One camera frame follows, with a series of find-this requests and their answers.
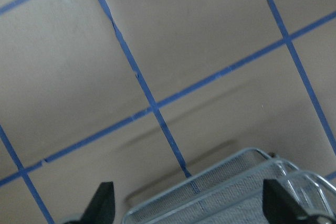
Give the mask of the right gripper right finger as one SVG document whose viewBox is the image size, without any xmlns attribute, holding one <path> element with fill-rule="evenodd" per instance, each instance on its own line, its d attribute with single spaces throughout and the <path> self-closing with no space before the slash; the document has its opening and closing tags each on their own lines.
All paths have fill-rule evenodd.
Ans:
<svg viewBox="0 0 336 224">
<path fill-rule="evenodd" d="M 262 189 L 263 214 L 269 223 L 335 223 L 335 217 L 310 214 L 276 179 L 265 179 Z"/>
</svg>

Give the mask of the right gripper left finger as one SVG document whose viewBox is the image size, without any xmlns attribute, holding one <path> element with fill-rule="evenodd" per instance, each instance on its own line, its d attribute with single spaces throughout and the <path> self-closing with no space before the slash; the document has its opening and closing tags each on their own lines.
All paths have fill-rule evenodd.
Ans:
<svg viewBox="0 0 336 224">
<path fill-rule="evenodd" d="M 111 224 L 115 220 L 115 193 L 113 182 L 102 182 L 80 219 L 65 223 Z"/>
</svg>

